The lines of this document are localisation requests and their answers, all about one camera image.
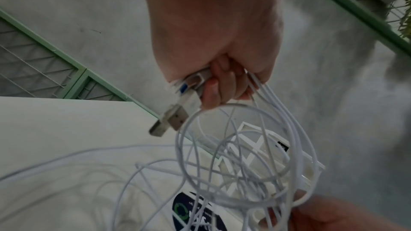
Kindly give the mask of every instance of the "concrete floor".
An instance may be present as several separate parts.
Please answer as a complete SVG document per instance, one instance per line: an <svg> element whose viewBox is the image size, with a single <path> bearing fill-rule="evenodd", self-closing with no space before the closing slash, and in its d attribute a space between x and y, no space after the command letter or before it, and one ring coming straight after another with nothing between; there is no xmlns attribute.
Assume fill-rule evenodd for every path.
<svg viewBox="0 0 411 231"><path fill-rule="evenodd" d="M0 0L0 6L155 112L173 98L153 58L145 0ZM411 59L331 0L285 0L284 15L269 85L327 166L318 192L411 228ZM209 113L205 130L220 136L223 119ZM249 113L235 120L258 124Z"/></svg>

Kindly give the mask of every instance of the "tangled cable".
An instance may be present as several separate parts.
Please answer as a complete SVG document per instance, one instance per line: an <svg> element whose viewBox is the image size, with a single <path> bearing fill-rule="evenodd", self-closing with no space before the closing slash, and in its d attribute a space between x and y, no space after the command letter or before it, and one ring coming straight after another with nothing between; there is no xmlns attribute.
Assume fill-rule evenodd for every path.
<svg viewBox="0 0 411 231"><path fill-rule="evenodd" d="M260 227L257 226L256 223L250 221L251 214L256 209L261 209L265 212L265 216L267 219L268 229L269 230L287 230L287 222L290 217L291 209L295 206L299 206L306 202L310 196L312 195L318 178L320 176L319 171L319 163L317 161L316 153L314 147L308 138L307 134L300 126L300 124L294 119L292 114L287 110L287 108L280 102L278 97L274 94L274 92L267 86L262 85L257 77L249 73L251 76L254 84L249 83L250 88L254 91L254 93L264 102L266 103L272 113L268 113L264 110L261 110L254 98L251 96L251 100L254 106L248 106L245 104L225 104L220 106L220 110L227 116L227 125L225 128L224 138L222 140L218 140L215 137L206 135L200 126L199 117L205 111L198 111L185 122L182 126L180 131L177 132L175 138L175 147L176 151L176 158L171 159L161 159L150 162L148 164L139 164L136 163L135 166L137 170L134 172L133 175L127 180L124 184L120 194L118 195L115 209L113 210L111 222L110 222L110 229L111 231L116 230L116 218L120 209L121 200L126 192L127 187L132 182L133 178L140 174L149 189L155 195L154 203L157 206L157 210L150 215L149 218L145 220L145 222L140 226L139 230L144 230L145 227L149 224L149 222L158 214L161 210L164 209L164 206L180 191L180 189L184 186L187 182L189 183L192 188L196 191L196 197L193 205L193 211L188 219L183 221L174 211L172 211L172 215L174 219L176 219L182 226L183 231L193 230L198 231L200 226L208 225L211 227L211 230L215 230L215 216L214 217L214 224L206 224L201 223L200 219L204 213L206 206L210 203L215 205L219 205L221 207L229 208L232 210L238 211L243 216L243 227L242 231L248 230L258 230ZM226 113L222 108L232 108L231 114ZM237 127L232 120L232 116L234 110L251 110L259 115L259 121L261 124L261 130L247 130L247 131L237 131ZM187 145L183 144L184 139L186 136L190 137L188 133L188 129L190 128L191 124L198 120L198 124L200 127L200 131L203 134L202 137L205 137L211 144L214 144L212 148L212 160L209 167L201 166L200 159L199 159L199 146L198 146L198 139L193 139L192 144ZM284 129L284 132L287 135L287 139L290 143L289 148L289 155L272 139L270 135L266 133L265 130L265 122L270 121L277 126L280 126ZM230 135L226 135L227 129L229 126L232 126L234 133ZM254 152L249 147L241 144L239 141L239 135L244 133L250 132L258 132L261 133L264 140L264 145L267 151L267 155L269 158L269 163L266 161L256 152ZM312 170L313 170L313 178L311 180L311 186L307 193L300 199L294 201L294 193L299 187L302 182L302 173L303 173L303 151L301 147L301 143L305 142L308 144L310 149L310 154L312 156ZM238 153L234 152L232 149L228 148L229 145L233 145L237 148ZM86 151L80 151L76 153L72 153L63 157L59 157L56 159L52 159L47 162L38 163L36 165L26 167L24 169L12 172L5 176L0 177L0 182L11 179L23 172L28 172L33 169L37 169L41 166L56 162L58 160L62 160L68 157L77 156L82 153L93 152L93 151L100 151L100 150L112 150L112 149L125 149L130 147L139 147L139 146L147 146L147 145L132 145L132 146L125 146L125 147L113 147L113 148L98 148L98 149L90 149ZM151 147L162 147L162 146L169 146L169 145L148 145ZM284 168L280 171L276 167L275 160L273 158L272 150L277 149L280 153L284 156ZM256 173L255 170L251 169L246 163L244 163L244 157L242 153L247 151L255 156L256 160L258 160L265 168L264 176L260 176L261 173ZM195 155L195 163L190 162L188 160L190 154L194 152ZM213 168L214 163L217 157L224 157L229 162L235 166L234 174L232 173L225 173ZM161 167L156 167L156 163L172 161L177 162L180 168L180 171L175 171L171 169L163 169ZM196 169L196 175L191 175L188 172L189 167L194 167ZM149 180L145 177L143 170L150 169L158 172L163 172L175 176L182 176L182 181L178 188L164 201L160 201L160 196L157 194L156 190L152 187ZM200 170L208 170L208 178L207 180L200 177ZM211 179L213 175L221 175L224 177L224 182L220 185L215 185L211 183ZM229 184L236 184L238 189L238 196L228 195L224 190L223 187ZM267 185L273 185L275 187L275 194L270 194L267 189ZM199 204L200 197L202 197L202 206L199 210L197 210L197 206ZM268 208L271 207L274 211L274 214L277 219L277 223L273 226L271 222L270 216L268 214Z"/></svg>

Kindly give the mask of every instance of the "hand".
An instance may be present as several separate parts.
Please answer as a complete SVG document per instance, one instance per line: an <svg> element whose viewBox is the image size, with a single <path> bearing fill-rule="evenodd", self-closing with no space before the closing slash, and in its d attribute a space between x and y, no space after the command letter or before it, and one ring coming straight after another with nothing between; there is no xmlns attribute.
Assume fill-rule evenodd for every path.
<svg viewBox="0 0 411 231"><path fill-rule="evenodd" d="M265 83L278 55L281 0L147 0L156 61L167 81L210 65L203 108L248 99L247 75Z"/></svg>
<svg viewBox="0 0 411 231"><path fill-rule="evenodd" d="M305 192L299 190L295 198ZM272 209L269 210L273 225L277 222ZM267 227L266 219L259 223ZM374 216L355 205L336 199L314 195L305 204L291 211L289 231L406 231L382 217Z"/></svg>

